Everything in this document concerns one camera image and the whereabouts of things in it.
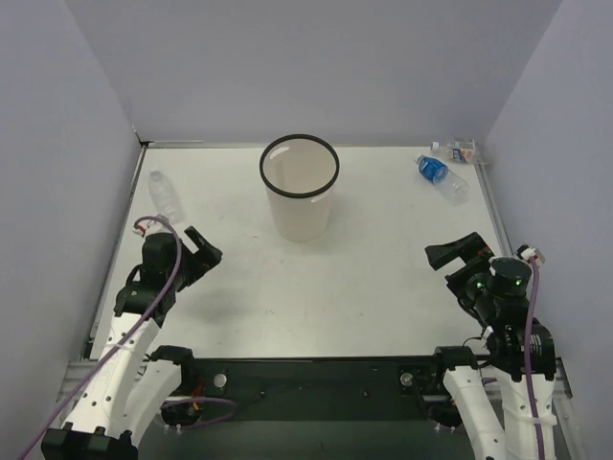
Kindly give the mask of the blue label plastic bottle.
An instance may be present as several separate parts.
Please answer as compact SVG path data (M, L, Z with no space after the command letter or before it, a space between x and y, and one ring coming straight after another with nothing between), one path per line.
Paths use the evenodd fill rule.
M420 155L416 159L416 164L420 175L451 204L460 205L467 202L468 184L442 161Z

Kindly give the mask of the clear unlabelled plastic bottle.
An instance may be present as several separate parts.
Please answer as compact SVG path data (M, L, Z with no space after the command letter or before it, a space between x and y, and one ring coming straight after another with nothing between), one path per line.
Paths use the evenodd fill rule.
M184 210L178 193L171 180L161 171L153 169L148 176L148 191L157 213L169 223L178 224L184 220Z

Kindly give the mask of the white orange label plastic bottle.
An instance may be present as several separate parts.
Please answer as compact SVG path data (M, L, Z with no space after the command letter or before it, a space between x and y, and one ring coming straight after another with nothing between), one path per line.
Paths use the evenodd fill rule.
M430 152L441 159L463 164L477 164L482 155L474 139L453 138L450 141L432 142Z

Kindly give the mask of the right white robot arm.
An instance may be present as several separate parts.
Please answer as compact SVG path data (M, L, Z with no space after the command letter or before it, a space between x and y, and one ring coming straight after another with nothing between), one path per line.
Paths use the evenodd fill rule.
M476 232L424 252L435 270L464 262L446 286L481 326L489 352L484 362L465 346L435 353L475 458L555 458L555 342L534 315L544 256L524 244L513 257L497 257Z

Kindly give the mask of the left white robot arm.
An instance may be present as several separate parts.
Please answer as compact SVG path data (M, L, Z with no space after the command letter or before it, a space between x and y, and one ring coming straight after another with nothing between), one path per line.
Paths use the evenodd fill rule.
M191 251L171 231L145 235L142 261L116 295L103 354L69 393L74 408L60 428L48 428L46 459L135 459L143 434L171 394L196 385L193 353L148 348L159 334L178 292L199 281L222 259L194 227L184 231Z

